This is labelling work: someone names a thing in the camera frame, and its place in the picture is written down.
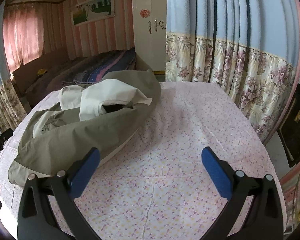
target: pink floral bedsheet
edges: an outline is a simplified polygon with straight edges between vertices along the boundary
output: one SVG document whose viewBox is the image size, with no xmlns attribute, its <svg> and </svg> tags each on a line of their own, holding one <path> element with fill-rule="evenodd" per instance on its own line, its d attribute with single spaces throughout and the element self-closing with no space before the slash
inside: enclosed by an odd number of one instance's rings
<svg viewBox="0 0 300 240">
<path fill-rule="evenodd" d="M 115 157 L 94 173 L 82 197 L 75 200 L 103 239 L 200 239 L 217 218 L 221 198 L 201 163 L 210 146 L 234 170 L 249 176 L 274 175 L 268 153 L 249 121 L 231 99 L 210 83 L 162 83 L 154 112 Z M 8 168 L 34 112 L 57 103 L 50 93 L 15 130 L 0 154 L 1 199 L 17 217 L 22 187 L 8 181 Z M 69 233 L 54 197 L 51 205 L 61 228 Z M 231 233 L 243 223 L 251 199 Z"/>
</svg>

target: blue curtain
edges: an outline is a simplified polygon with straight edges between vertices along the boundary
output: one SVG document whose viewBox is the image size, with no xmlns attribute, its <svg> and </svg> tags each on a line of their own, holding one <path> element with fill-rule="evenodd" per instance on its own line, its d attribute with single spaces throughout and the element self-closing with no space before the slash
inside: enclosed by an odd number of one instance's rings
<svg viewBox="0 0 300 240">
<path fill-rule="evenodd" d="M 265 141 L 300 67 L 297 2 L 168 0 L 166 81 L 219 85 Z"/>
<path fill-rule="evenodd" d="M 26 112 L 13 88 L 3 43 L 3 11 L 0 5 L 0 130 L 15 129 L 26 116 Z"/>
</svg>

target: white wardrobe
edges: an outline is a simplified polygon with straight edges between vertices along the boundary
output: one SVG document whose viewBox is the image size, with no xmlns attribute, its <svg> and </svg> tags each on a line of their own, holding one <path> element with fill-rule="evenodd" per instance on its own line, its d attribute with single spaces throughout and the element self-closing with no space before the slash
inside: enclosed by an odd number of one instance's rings
<svg viewBox="0 0 300 240">
<path fill-rule="evenodd" d="M 132 0 L 137 68 L 165 71 L 167 0 Z"/>
</svg>

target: painting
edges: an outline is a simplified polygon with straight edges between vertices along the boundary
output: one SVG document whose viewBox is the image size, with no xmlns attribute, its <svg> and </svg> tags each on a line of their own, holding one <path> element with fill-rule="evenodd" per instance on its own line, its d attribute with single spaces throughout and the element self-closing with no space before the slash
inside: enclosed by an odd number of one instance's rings
<svg viewBox="0 0 300 240">
<path fill-rule="evenodd" d="M 114 17 L 114 0 L 88 0 L 74 6 L 74 26 Z"/>
</svg>

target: decorative sticker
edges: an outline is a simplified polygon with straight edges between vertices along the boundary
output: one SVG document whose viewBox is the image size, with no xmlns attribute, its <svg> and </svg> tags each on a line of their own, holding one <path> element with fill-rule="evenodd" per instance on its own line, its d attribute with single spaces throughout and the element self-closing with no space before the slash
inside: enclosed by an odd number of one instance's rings
<svg viewBox="0 0 300 240">
<path fill-rule="evenodd" d="M 300 120 L 300 110 L 299 110 L 298 114 L 296 115 L 296 117 L 294 118 L 294 121 L 295 121 L 296 123 L 298 123 L 299 120 Z"/>
<path fill-rule="evenodd" d="M 150 16 L 150 11 L 148 9 L 142 9 L 140 15 L 142 18 L 148 18 Z"/>
</svg>

